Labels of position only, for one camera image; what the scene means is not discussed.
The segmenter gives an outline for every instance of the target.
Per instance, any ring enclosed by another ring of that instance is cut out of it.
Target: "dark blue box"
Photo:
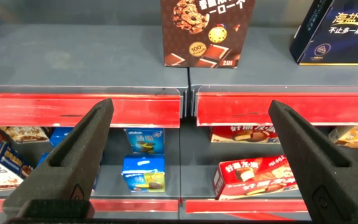
[[[163,155],[126,155],[121,174],[132,192],[165,191]]]
[[[164,154],[164,129],[126,128],[133,153]]]
[[[290,52],[300,65],[358,65],[358,0],[314,0]]]

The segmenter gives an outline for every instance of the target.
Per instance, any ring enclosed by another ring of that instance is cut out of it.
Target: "choco pie box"
[[[236,68],[255,0],[161,0],[165,66]]]
[[[213,186],[218,200],[298,189],[283,155],[221,162]]]
[[[215,126],[211,128],[211,142],[280,144],[273,126]]]

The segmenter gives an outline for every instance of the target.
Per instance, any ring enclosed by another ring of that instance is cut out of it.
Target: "chocolate image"
[[[205,60],[203,58],[200,58],[198,62],[195,64],[195,67],[201,67],[201,68],[214,68],[215,66],[216,66],[216,62]]]
[[[236,177],[237,180],[240,181],[247,181],[253,177],[255,177],[253,168],[250,167],[243,167],[240,169],[236,169]]]
[[[184,62],[185,59],[175,55],[174,53],[170,53],[165,57],[165,65],[176,66]]]
[[[206,52],[203,54],[203,58],[210,60],[221,60],[230,52],[230,49],[227,47],[218,46],[211,44]]]
[[[154,189],[154,190],[158,190],[158,189],[162,189],[162,185],[156,182],[150,182],[149,183],[149,188],[150,189]]]
[[[141,152],[150,152],[154,149],[154,147],[143,147],[140,149]]]
[[[190,34],[198,34],[205,30],[209,22],[209,14],[200,14],[195,0],[180,0],[173,8],[173,23]]]

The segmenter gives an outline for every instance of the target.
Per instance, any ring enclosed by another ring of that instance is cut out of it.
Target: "red shelf edge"
[[[186,200],[186,213],[307,212],[302,199]]]
[[[199,92],[198,126],[271,125],[272,100],[293,107],[314,125],[358,125],[355,93],[221,93]]]
[[[178,200],[92,199],[96,212],[178,212]]]

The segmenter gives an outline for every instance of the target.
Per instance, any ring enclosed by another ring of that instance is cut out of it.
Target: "product logo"
[[[358,26],[358,13],[348,14],[339,12],[338,16],[336,16],[333,21],[333,26],[335,27],[330,27],[330,30],[328,31],[330,34],[346,34],[348,32],[358,34],[358,29],[351,29],[350,27],[337,27],[340,25]]]
[[[317,46],[317,48],[314,50],[315,56],[323,56],[327,54],[331,50],[330,44],[321,44]]]

